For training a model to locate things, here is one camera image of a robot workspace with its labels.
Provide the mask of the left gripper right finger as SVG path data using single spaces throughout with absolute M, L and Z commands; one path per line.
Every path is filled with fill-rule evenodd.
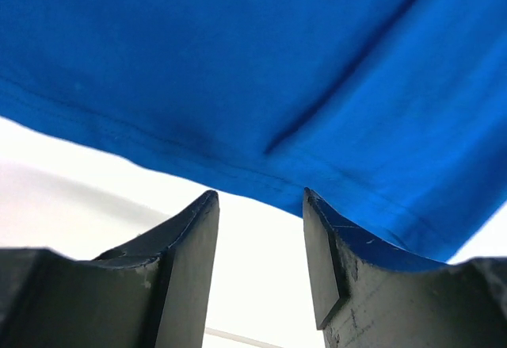
M 394 246 L 315 191 L 303 232 L 316 327 L 328 347 L 506 345 L 506 260 L 457 265 Z

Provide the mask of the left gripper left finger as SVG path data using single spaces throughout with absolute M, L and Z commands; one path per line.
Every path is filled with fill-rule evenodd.
M 218 226 L 209 190 L 90 261 L 2 249 L 2 346 L 202 346 Z

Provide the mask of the blue t-shirt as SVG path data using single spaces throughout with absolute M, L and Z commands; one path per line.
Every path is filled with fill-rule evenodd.
M 506 200 L 506 0 L 1 0 L 1 115 L 445 261 Z

